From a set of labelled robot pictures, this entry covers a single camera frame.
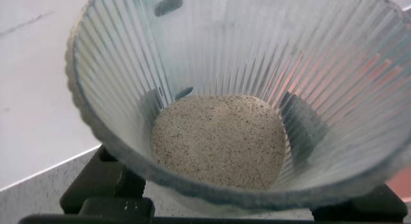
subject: black speck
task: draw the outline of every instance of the black speck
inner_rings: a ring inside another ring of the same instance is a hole
[[[182,0],[163,0],[155,5],[154,15],[160,17],[179,9],[181,6]]]

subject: speckled powder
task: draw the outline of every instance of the speckled powder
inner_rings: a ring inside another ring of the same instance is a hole
[[[253,96],[189,96],[152,130],[156,161],[181,175],[226,187],[268,189],[285,152],[279,116]]]

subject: speckled countertop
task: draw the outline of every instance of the speckled countertop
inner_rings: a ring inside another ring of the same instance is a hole
[[[71,182],[81,172],[95,150],[61,164],[45,173],[39,174],[7,190],[0,192],[0,223],[17,223],[30,214],[62,213],[59,199]],[[156,216],[199,217],[189,209],[175,203],[163,190],[148,182],[144,196],[153,200]],[[296,209],[282,212],[259,214],[248,218],[312,220],[308,209]],[[408,215],[404,222],[411,222]]]

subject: ribbed glass bowl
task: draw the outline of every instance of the ribbed glass bowl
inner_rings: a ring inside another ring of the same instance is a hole
[[[66,60],[95,136],[199,212],[339,202],[409,162],[410,27],[387,0],[90,0]],[[189,92],[278,111],[288,142],[270,190],[201,183],[153,160],[154,119]]]

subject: bowl rim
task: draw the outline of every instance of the bowl rim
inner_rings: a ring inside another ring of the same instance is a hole
[[[397,11],[398,16],[403,19],[408,29],[410,29],[410,17],[403,13],[395,3],[389,0],[384,1]],[[71,91],[74,104],[80,111],[83,121],[91,128],[94,136],[104,144],[113,156],[146,180],[151,180],[184,196],[201,198],[215,205],[235,205],[242,209],[255,210],[284,210],[328,205],[368,193],[409,163],[411,159],[409,148],[411,134],[386,159],[383,159],[372,168],[332,184],[298,191],[253,191],[250,189],[221,187],[192,180],[159,166],[128,147],[109,130],[92,109],[79,82],[78,71],[75,68],[76,58],[74,57],[76,36],[83,23],[84,15],[94,2],[95,0],[88,0],[82,8],[82,12],[67,40],[65,56],[67,85]]]

